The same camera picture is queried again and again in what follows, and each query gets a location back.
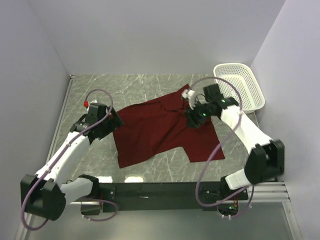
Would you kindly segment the dark red polo shirt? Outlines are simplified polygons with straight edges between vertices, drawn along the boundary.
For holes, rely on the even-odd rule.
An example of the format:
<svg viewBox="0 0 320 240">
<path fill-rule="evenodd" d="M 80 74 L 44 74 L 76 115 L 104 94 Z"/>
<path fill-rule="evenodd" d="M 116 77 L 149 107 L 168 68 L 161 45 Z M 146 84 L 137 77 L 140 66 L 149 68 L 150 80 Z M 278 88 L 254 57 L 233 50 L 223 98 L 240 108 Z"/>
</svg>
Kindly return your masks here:
<svg viewBox="0 0 320 240">
<path fill-rule="evenodd" d="M 123 126 L 113 132 L 120 168 L 149 160 L 159 153 L 182 147 L 191 163 L 205 162 L 219 144 L 210 119 L 199 128 L 187 126 L 182 99 L 188 84 L 177 91 L 127 106 L 117 112 Z"/>
</svg>

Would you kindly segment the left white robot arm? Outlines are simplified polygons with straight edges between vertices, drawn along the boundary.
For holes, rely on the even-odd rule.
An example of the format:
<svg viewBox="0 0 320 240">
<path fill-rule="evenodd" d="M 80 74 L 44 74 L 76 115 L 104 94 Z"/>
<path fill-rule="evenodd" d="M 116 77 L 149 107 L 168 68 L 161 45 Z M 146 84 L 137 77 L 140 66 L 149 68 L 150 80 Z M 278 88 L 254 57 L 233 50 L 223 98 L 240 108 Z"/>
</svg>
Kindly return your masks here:
<svg viewBox="0 0 320 240">
<path fill-rule="evenodd" d="M 88 201 L 98 199 L 101 194 L 97 177 L 82 174 L 68 183 L 68 174 L 95 140 L 102 140 L 123 124 L 112 106 L 90 103 L 87 112 L 72 124 L 64 143 L 52 158 L 34 175 L 22 178 L 22 213 L 55 221 L 66 205 L 84 197 Z"/>
</svg>

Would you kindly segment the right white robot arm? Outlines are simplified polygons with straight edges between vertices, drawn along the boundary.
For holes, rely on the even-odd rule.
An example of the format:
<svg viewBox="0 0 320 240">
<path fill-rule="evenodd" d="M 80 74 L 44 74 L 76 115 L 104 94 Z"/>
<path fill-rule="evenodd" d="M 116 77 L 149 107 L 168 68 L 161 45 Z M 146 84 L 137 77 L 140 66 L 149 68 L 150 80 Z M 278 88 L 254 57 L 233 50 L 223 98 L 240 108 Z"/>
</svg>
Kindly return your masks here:
<svg viewBox="0 0 320 240">
<path fill-rule="evenodd" d="M 237 189 L 255 185 L 284 174 L 285 146 L 281 140 L 273 140 L 263 133 L 241 110 L 240 103 L 233 97 L 224 97 L 218 84 L 203 88 L 205 103 L 200 103 L 192 89 L 182 92 L 188 101 L 185 111 L 187 126 L 199 128 L 212 116 L 228 125 L 241 140 L 248 152 L 245 166 L 222 179 L 219 193 L 230 200 Z"/>
</svg>

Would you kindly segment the white perforated plastic basket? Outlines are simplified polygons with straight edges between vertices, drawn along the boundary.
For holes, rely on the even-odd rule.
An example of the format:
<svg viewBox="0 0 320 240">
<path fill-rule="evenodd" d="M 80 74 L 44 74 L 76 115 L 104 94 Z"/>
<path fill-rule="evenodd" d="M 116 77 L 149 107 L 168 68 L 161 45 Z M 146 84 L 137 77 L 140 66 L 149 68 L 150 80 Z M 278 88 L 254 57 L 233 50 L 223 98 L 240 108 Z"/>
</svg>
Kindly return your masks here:
<svg viewBox="0 0 320 240">
<path fill-rule="evenodd" d="M 242 99 L 242 110 L 249 114 L 265 106 L 265 97 L 252 70 L 242 63 L 222 63 L 213 68 L 213 75 L 231 83 Z"/>
</svg>

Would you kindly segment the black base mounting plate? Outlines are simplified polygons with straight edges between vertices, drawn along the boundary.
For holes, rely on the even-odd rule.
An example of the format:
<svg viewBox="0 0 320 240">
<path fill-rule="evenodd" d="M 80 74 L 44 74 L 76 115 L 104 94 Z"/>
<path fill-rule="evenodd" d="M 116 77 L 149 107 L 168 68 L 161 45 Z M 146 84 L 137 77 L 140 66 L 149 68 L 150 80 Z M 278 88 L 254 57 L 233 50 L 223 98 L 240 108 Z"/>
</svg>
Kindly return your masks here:
<svg viewBox="0 0 320 240">
<path fill-rule="evenodd" d="M 114 207 L 109 203 L 99 206 L 97 200 L 116 203 L 119 211 L 147 210 L 195 210 L 215 211 L 201 206 L 196 200 L 197 182 L 132 182 L 100 183 L 100 195 L 94 198 L 82 197 L 72 203 L 98 205 L 103 213 L 111 213 Z M 204 204 L 222 201 L 236 190 L 227 190 L 219 181 L 205 181 L 199 185 L 198 198 Z"/>
</svg>

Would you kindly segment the aluminium frame rail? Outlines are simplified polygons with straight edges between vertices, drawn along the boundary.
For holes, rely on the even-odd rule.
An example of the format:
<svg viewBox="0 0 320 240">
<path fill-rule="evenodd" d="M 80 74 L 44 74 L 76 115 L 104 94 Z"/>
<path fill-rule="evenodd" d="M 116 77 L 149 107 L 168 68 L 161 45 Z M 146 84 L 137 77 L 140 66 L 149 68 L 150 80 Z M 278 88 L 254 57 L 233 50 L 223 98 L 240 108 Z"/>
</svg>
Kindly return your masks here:
<svg viewBox="0 0 320 240">
<path fill-rule="evenodd" d="M 264 182 L 255 185 L 252 201 L 254 203 L 282 203 L 290 202 L 291 198 L 283 181 Z"/>
</svg>

